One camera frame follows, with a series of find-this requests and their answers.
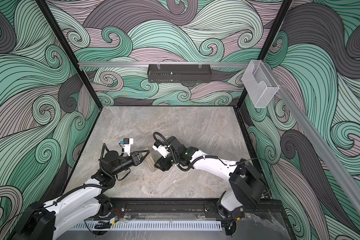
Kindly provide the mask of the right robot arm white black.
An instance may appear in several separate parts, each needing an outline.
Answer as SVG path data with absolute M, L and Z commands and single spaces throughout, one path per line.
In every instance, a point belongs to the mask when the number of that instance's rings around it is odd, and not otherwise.
M 187 148 L 174 136 L 166 139 L 159 132 L 154 132 L 153 138 L 153 150 L 161 155 L 154 164 L 155 168 L 163 172 L 172 166 L 183 172 L 204 171 L 230 184 L 230 190 L 223 192 L 217 202 L 221 216 L 226 217 L 240 208 L 257 209 L 266 190 L 266 181 L 251 160 L 224 160 L 196 147 Z

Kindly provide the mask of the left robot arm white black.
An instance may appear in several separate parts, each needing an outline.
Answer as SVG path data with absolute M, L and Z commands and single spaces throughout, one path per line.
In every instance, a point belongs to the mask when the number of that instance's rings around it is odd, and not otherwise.
M 29 205 L 13 231 L 10 240 L 55 240 L 73 226 L 98 213 L 108 216 L 111 200 L 104 193 L 115 185 L 118 174 L 138 166 L 149 155 L 148 150 L 119 154 L 102 146 L 99 169 L 84 184 L 43 204 Z

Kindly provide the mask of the white remote control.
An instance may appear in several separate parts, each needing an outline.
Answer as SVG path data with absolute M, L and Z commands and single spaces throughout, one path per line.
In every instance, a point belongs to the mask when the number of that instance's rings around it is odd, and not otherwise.
M 145 162 L 152 173 L 158 170 L 158 168 L 155 167 L 155 163 L 157 161 L 154 159 L 152 154 L 147 155 L 147 157 L 145 158 Z

